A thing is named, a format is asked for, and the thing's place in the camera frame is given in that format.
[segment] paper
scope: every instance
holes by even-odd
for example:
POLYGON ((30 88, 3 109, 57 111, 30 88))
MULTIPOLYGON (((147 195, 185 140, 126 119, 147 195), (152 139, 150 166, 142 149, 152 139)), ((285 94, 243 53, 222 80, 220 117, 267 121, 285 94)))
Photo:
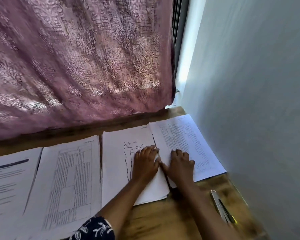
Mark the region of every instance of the paper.
POLYGON ((24 239, 69 237, 100 209, 99 137, 45 147, 22 219, 24 239))
MULTIPOLYGON (((102 207, 113 199, 131 180, 134 155, 146 146, 155 145, 148 125, 103 134, 102 207)), ((159 169, 137 199, 135 205, 167 197, 169 187, 159 169)))
POLYGON ((226 172, 189 114, 150 123, 150 128, 165 164, 170 165, 171 151, 189 153, 190 160, 195 161, 195 182, 226 172))
POLYGON ((24 213, 42 148, 0 157, 0 239, 15 239, 14 223, 24 213))

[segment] table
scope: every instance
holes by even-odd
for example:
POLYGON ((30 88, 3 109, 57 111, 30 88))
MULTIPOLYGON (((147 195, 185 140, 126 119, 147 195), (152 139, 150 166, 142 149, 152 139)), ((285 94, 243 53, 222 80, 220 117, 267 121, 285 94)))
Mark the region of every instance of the table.
MULTIPOLYGON (((49 147, 76 141, 93 135, 101 136, 103 131, 127 129, 184 114, 186 113, 182 107, 176 107, 163 109, 157 113, 135 114, 84 126, 22 135, 14 139, 0 141, 0 156, 36 147, 49 147)), ((211 190, 217 191, 224 205, 236 218, 238 225, 235 229, 242 239, 268 239, 265 230, 253 218, 227 173, 199 181, 197 184, 207 196, 211 190)), ((119 239, 201 240, 201 237, 184 199, 178 194, 178 190, 174 190, 167 199, 135 206, 124 224, 119 239)))

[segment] curtain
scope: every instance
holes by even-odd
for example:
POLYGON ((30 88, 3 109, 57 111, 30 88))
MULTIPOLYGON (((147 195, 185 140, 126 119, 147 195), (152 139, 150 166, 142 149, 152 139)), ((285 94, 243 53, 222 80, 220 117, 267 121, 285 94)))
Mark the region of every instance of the curtain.
POLYGON ((0 140, 173 101, 173 0, 0 0, 0 140))

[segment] dark blue sleeve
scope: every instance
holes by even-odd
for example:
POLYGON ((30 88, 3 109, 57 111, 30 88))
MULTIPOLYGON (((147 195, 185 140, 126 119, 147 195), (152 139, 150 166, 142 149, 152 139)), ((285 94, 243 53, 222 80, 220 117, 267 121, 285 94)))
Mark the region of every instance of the dark blue sleeve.
POLYGON ((115 240, 115 233, 106 219, 92 217, 68 240, 115 240))

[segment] hand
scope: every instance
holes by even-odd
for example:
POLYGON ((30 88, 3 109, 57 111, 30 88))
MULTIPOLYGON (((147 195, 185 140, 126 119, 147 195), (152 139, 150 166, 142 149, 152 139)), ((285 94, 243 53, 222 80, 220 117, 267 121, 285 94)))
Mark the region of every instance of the hand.
POLYGON ((189 154, 177 149, 171 152, 170 167, 160 162, 164 173, 176 184, 178 188, 193 183, 193 170, 195 161, 189 161, 189 154))
POLYGON ((146 146, 141 151, 137 151, 134 155, 134 164, 132 170, 132 180, 141 181, 146 186, 154 178, 158 172, 160 165, 160 157, 155 161, 155 157, 159 149, 154 145, 146 146))

